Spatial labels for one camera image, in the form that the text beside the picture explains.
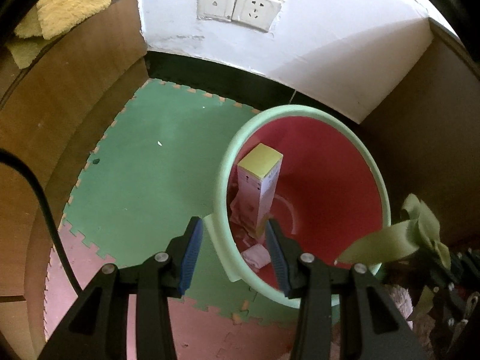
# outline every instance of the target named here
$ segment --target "bucket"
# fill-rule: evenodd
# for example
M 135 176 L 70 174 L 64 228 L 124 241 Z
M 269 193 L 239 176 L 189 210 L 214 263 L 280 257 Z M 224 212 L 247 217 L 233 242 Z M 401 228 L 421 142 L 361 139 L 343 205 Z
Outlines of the bucket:
M 388 195 L 380 172 L 362 142 L 333 116 L 303 105 L 263 111 L 233 137 L 220 164 L 214 212 L 204 219 L 215 251 L 231 281 L 244 280 L 271 300 L 294 308 L 278 290 L 272 264 L 253 271 L 234 237 L 230 203 L 238 190 L 236 164 L 263 143 L 283 154 L 271 214 L 285 235 L 304 251 L 333 265 L 351 243 L 390 225 Z M 376 274 L 380 264 L 370 267 Z M 339 303 L 332 295 L 332 306 Z

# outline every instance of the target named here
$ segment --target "white wall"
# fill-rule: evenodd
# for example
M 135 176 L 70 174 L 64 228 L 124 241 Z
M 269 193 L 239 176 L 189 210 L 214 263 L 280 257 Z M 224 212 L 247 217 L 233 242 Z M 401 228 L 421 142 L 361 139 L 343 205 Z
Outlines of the white wall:
M 362 121 L 432 40 L 428 0 L 284 0 L 269 33 L 196 18 L 196 0 L 139 0 L 149 50 L 284 83 Z

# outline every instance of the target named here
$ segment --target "green foam mat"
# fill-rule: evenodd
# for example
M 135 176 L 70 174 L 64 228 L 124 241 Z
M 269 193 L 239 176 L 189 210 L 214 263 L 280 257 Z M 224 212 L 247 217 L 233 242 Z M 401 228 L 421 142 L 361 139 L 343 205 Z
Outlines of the green foam mat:
M 255 110 L 186 86 L 151 80 L 109 127 L 65 207 L 72 232 L 118 266 L 142 263 L 213 210 L 220 161 Z M 205 232 L 191 288 L 196 307 L 244 320 L 290 324 L 298 310 L 277 304 L 243 281 L 231 283 Z M 245 300 L 248 312 L 240 312 Z

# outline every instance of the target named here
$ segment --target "screw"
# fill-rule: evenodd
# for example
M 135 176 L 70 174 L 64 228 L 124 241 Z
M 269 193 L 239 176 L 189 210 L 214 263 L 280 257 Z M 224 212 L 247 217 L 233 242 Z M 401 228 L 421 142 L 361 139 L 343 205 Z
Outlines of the screw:
M 105 264 L 102 266 L 102 273 L 105 275 L 111 274 L 115 270 L 115 265 L 113 264 Z
M 315 256 L 311 253 L 302 253 L 300 260 L 302 260 L 304 263 L 312 263 L 315 260 Z
M 155 261 L 157 261 L 159 263 L 164 263 L 165 261 L 167 261 L 169 259 L 169 255 L 167 253 L 165 253 L 164 251 L 161 251 L 161 252 L 157 253 L 154 258 L 155 258 Z
M 353 269 L 355 269 L 355 272 L 363 275 L 367 271 L 367 266 L 365 264 L 362 264 L 361 262 L 357 262 L 354 266 Z

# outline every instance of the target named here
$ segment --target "pink foam mat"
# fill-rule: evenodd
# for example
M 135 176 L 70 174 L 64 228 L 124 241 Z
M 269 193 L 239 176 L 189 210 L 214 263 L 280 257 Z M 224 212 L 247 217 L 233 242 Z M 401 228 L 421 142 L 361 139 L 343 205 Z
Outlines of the pink foam mat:
M 97 255 L 95 245 L 83 244 L 83 235 L 70 232 L 71 224 L 66 220 L 59 229 L 60 238 L 73 271 L 80 285 L 85 287 L 105 263 L 115 259 Z M 76 299 L 65 271 L 54 249 L 50 253 L 45 290 L 45 336 L 51 336 L 69 307 Z M 127 322 L 127 359 L 136 360 L 135 351 L 135 296 L 129 301 Z M 218 315 L 218 310 L 209 307 L 202 311 L 193 307 L 195 300 L 184 298 L 184 302 L 169 299 L 175 349 L 178 360 L 277 360 L 291 349 L 294 329 L 275 324 L 261 326 L 254 318 L 249 322 L 234 323 Z

